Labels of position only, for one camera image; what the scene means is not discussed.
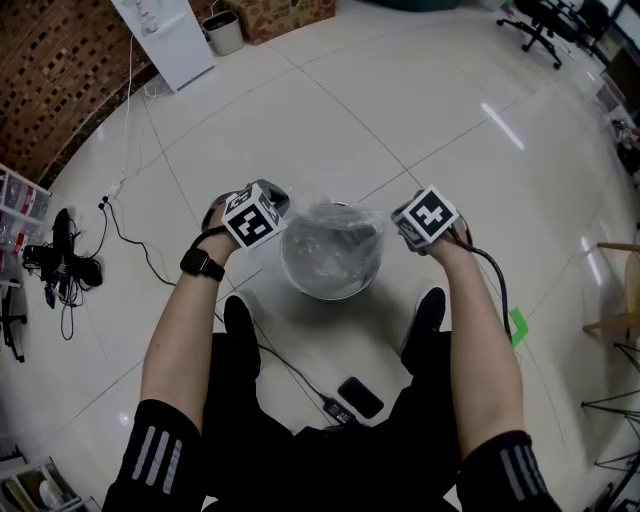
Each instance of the smartphone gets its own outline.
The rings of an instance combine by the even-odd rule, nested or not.
[[[384,404],[355,377],[349,377],[338,388],[338,394],[365,418],[371,419],[378,414]]]

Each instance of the hand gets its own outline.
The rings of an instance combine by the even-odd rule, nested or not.
[[[467,233],[462,219],[458,219],[456,222],[454,222],[453,228],[457,231],[460,239],[463,242],[468,243]],[[449,258],[450,255],[467,252],[465,249],[456,244],[453,237],[448,231],[440,235],[438,239],[432,244],[421,247],[420,249],[413,249],[408,242],[407,247],[409,248],[409,250],[418,253],[420,256],[433,256],[433,258],[441,265],[444,265],[445,261]]]

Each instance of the sneaker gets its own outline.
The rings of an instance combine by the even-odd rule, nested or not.
[[[418,298],[416,314],[402,346],[402,364],[415,375],[415,366],[422,361],[421,354],[428,349],[428,340],[433,333],[440,332],[447,308],[447,298],[442,288],[432,288]]]
[[[247,357],[253,362],[255,368],[255,376],[260,373],[262,368],[262,358],[260,357],[260,348],[258,347],[258,338],[253,328],[253,314],[249,302],[239,293],[234,292],[227,297],[224,303],[224,326],[227,334],[242,344],[247,350]]]

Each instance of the black cable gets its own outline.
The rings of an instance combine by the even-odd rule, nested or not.
[[[166,279],[163,279],[163,278],[160,276],[160,274],[158,274],[158,272],[156,271],[156,269],[153,267],[153,265],[151,264],[151,261],[149,260],[149,252],[147,251],[147,247],[146,247],[146,245],[145,245],[143,242],[137,242],[137,241],[135,241],[135,240],[129,240],[128,238],[125,238],[124,236],[122,236],[122,234],[120,233],[120,227],[118,226],[118,221],[116,220],[116,216],[115,216],[115,213],[114,213],[114,211],[113,211],[113,206],[111,206],[111,203],[107,200],[107,198],[106,198],[106,197],[103,197],[103,198],[102,198],[102,204],[106,204],[106,205],[108,205],[108,206],[109,206],[109,210],[111,211],[111,217],[113,218],[113,223],[114,223],[114,224],[115,224],[115,226],[116,226],[116,231],[118,232],[118,236],[119,236],[120,238],[122,238],[122,240],[124,240],[125,242],[129,242],[130,244],[133,244],[133,245],[141,245],[141,246],[142,246],[142,248],[144,249],[144,254],[145,254],[145,258],[146,258],[146,260],[147,260],[147,265],[149,265],[149,268],[153,271],[153,273],[155,274],[155,276],[156,276],[160,281],[162,281],[164,284],[175,287],[175,286],[176,286],[176,284],[175,284],[175,283],[172,283],[171,281],[167,281]],[[105,211],[104,211],[104,206],[103,206],[102,208],[100,208],[100,209],[102,210],[102,213],[104,213],[104,218],[105,218],[105,223],[106,223],[106,220],[107,220],[107,214],[106,214],[106,213],[105,213]],[[215,315],[215,317],[216,317],[218,320],[220,320],[220,321],[224,324],[224,320],[222,320],[222,318],[220,318],[220,315],[218,314],[218,312],[217,312],[217,311],[215,311],[215,310],[214,310],[213,314]]]
[[[467,231],[467,235],[470,235],[469,226],[467,225],[466,221],[464,222],[464,224],[465,224],[465,229]],[[502,274],[502,270],[500,270],[500,267],[496,263],[496,260],[494,260],[491,257],[491,255],[484,252],[482,249],[478,249],[476,247],[473,247],[472,245],[469,245],[463,242],[462,239],[460,238],[460,235],[455,230],[455,228],[449,228],[448,231],[453,237],[457,245],[459,245],[463,249],[466,249],[469,252],[477,254],[478,256],[482,256],[485,260],[491,263],[493,270],[495,270],[496,275],[498,276],[498,281],[500,282],[500,295],[502,299],[502,323],[504,324],[504,330],[507,332],[509,341],[511,341],[511,326],[509,325],[509,306],[507,304],[507,284],[504,280],[504,275]]]
[[[107,236],[107,227],[109,225],[109,219],[107,218],[107,212],[104,211],[104,208],[100,208],[100,211],[104,215],[104,231],[102,232],[102,239],[100,240],[100,245],[96,249],[96,252],[94,252],[91,256],[89,256],[89,258],[93,258],[94,256],[97,256],[97,254],[100,252],[100,249],[102,249],[102,244],[104,244],[104,239]]]
[[[305,381],[305,383],[307,384],[307,386],[309,386],[309,388],[311,389],[311,391],[313,391],[316,395],[318,395],[320,397],[321,400],[323,401],[327,401],[329,399],[329,397],[323,395],[322,393],[320,393],[320,391],[318,391],[316,388],[314,388],[311,383],[309,382],[309,380],[302,375],[302,372],[300,372],[300,370],[298,370],[295,366],[290,365],[287,361],[285,361],[285,359],[278,354],[275,350],[272,350],[268,347],[265,347],[264,345],[260,345],[260,343],[258,343],[258,346],[262,349],[262,350],[266,350],[267,352],[270,352],[271,354],[273,354],[274,356],[276,356],[278,359],[280,359],[280,361],[282,361],[282,363],[284,363],[285,366],[287,366],[288,368],[291,368],[294,372],[296,372],[298,375],[300,375],[300,378]]]
[[[147,246],[143,243],[143,242],[137,242],[136,240],[130,240],[124,236],[122,236],[122,233],[120,233],[120,226],[118,226],[118,221],[116,220],[116,214],[113,211],[113,206],[111,206],[111,203],[109,201],[104,201],[103,204],[106,204],[107,206],[109,206],[109,210],[111,211],[111,217],[113,218],[113,223],[116,226],[116,231],[118,232],[118,236],[120,238],[122,238],[122,240],[124,240],[125,242],[128,242],[132,245],[140,245],[142,246],[142,249],[144,250],[144,255],[145,258],[147,260],[147,265],[149,265],[149,268],[151,269],[151,271],[155,274],[155,276],[162,281],[164,284],[167,284],[169,286],[175,286],[176,283],[172,283],[171,281],[167,281],[166,279],[164,279],[160,274],[158,274],[158,272],[156,271],[156,269],[153,267],[153,265],[151,264],[151,260],[149,259],[149,251],[147,250]]]

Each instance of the brick wall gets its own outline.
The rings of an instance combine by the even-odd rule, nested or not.
[[[210,15],[208,0],[191,4]],[[39,182],[101,106],[121,103],[107,100],[127,84],[130,38],[110,0],[0,0],[0,161]],[[134,39],[134,75],[147,64]]]

